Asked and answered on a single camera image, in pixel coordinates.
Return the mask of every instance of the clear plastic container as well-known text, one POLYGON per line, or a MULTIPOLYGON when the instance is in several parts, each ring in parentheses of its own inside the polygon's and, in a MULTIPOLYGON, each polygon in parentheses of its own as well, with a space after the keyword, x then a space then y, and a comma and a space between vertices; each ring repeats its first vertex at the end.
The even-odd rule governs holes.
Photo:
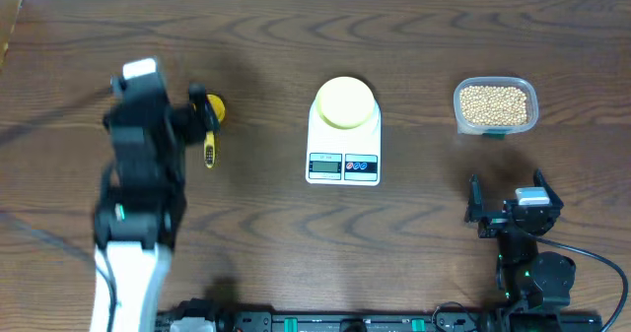
POLYGON ((517 77, 474 77, 462 81, 454 91, 454 111, 456 112, 457 132, 462 134, 515 134, 530 130, 539 118, 539 104, 536 92, 530 83, 517 77), (512 126, 476 125, 462 115, 460 91, 469 86, 516 87, 526 94, 526 124, 512 126))

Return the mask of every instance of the digital display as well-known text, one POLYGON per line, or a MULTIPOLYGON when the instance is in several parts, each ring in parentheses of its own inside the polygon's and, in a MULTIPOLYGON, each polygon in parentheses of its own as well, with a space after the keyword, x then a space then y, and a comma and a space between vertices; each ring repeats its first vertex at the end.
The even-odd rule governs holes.
POLYGON ((312 161, 312 171, 338 173, 338 165, 339 163, 337 162, 312 161))

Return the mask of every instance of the digital kitchen scale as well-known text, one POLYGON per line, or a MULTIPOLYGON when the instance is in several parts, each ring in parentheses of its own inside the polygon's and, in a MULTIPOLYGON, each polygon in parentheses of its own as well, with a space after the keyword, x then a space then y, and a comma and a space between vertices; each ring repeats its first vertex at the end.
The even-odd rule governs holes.
POLYGON ((382 114, 370 88, 351 77, 325 83, 309 112, 307 182, 377 185, 381 154, 382 114))

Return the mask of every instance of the yellow handle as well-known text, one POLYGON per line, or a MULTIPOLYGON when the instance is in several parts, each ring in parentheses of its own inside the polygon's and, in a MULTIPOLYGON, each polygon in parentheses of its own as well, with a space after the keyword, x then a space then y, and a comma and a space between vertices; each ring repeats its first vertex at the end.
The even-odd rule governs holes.
MULTIPOLYGON (((226 106, 224 102, 215 95, 208 95, 208 101, 215 110, 217 120, 223 122, 226 117, 226 106)), ((206 167, 212 168, 217 163, 217 153, 219 152, 219 139, 215 138, 215 133, 209 131, 206 133, 206 139, 204 140, 204 163, 206 167)))

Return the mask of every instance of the cable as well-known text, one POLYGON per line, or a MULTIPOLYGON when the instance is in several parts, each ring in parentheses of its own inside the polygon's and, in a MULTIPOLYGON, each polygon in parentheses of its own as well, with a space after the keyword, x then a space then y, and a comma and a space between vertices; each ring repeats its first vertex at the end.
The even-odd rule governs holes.
POLYGON ((447 332, 445 331, 443 328, 438 326, 438 323, 436 323, 436 314, 438 314, 438 311, 441 310, 441 308, 450 305, 450 304, 454 304, 459 306, 462 311, 464 311, 464 313, 466 313, 466 316, 471 320, 471 322, 473 322, 473 324, 475 325, 475 328, 472 330, 468 330, 466 332, 475 332, 479 329, 478 323, 479 321, 476 320, 475 318, 473 318, 473 316, 471 316, 471 314, 469 313, 469 311, 466 309, 466 307, 464 307, 460 302, 456 302, 456 301, 447 301, 447 302, 443 302, 440 305, 438 305, 438 307, 436 307, 436 310, 434 311, 434 313, 432 313, 432 323, 434 324, 434 326, 436 327, 437 330, 441 331, 441 332, 447 332))
POLYGON ((105 276, 102 274, 105 282, 107 283, 107 288, 109 289, 109 317, 107 318, 107 332, 111 332, 111 329, 114 325, 114 316, 116 315, 116 305, 118 304, 116 298, 116 280, 114 279, 114 272, 111 269, 111 264, 109 264, 109 259, 107 259, 107 252, 102 249, 101 254, 103 255, 103 260, 105 261, 105 266, 107 267, 107 275, 109 279, 105 279, 105 276))
POLYGON ((515 218, 511 217, 511 219, 513 221, 513 224, 518 228, 518 230, 520 230, 526 236, 534 239, 535 241, 543 243, 543 244, 547 244, 547 245, 550 245, 550 246, 553 246, 553 247, 556 247, 556 248, 567 249, 567 250, 569 250, 571 252, 583 254, 584 256, 588 256, 590 258, 593 258, 593 259, 597 260, 598 262, 601 262, 601 263, 604 263, 604 264, 608 265, 614 271, 616 271, 616 273, 618 273, 618 275, 622 279, 622 296, 620 297, 620 301, 618 302, 618 306, 615 308, 615 310, 613 310, 613 314, 611 314, 611 317, 609 317, 609 320, 600 329, 600 332, 607 331, 613 325, 615 320, 618 318, 618 316, 622 312, 622 308, 624 307, 624 303, 627 301, 627 295, 629 294, 629 282, 627 281, 627 276, 624 274, 624 271, 622 270, 622 268, 620 268, 617 264, 613 263, 612 261, 610 261, 610 260, 608 260, 608 259, 606 259, 606 258, 604 258, 604 257, 602 257, 600 255, 597 255, 595 253, 591 253, 588 250, 577 248, 577 247, 571 246, 569 244, 563 244, 563 243, 555 242, 553 240, 549 240, 549 239, 542 238, 542 237, 536 236, 534 234, 531 234, 530 232, 527 232, 526 230, 522 229, 517 224, 517 222, 515 221, 515 218))
POLYGON ((117 305, 116 282, 114 280, 113 272, 111 271, 111 266, 109 265, 109 260, 107 259, 106 252, 104 252, 103 250, 101 251, 105 260, 105 266, 107 267, 107 273, 104 272, 103 269, 101 269, 97 265, 97 262, 95 261, 93 257, 88 255, 83 250, 66 242, 63 238, 58 237, 55 234, 51 232, 47 232, 45 230, 35 230, 29 224, 1 210, 0 210, 0 219, 3 221, 9 222, 9 224, 11 224, 14 228, 27 232, 31 236, 37 238, 38 240, 44 243, 60 248, 64 252, 68 253, 69 255, 88 263, 91 267, 94 267, 97 270, 97 272, 103 277, 103 279, 107 283, 107 289, 109 290, 109 319, 107 321, 106 331, 111 332, 111 329, 113 328, 114 314, 116 313, 116 305, 117 305))

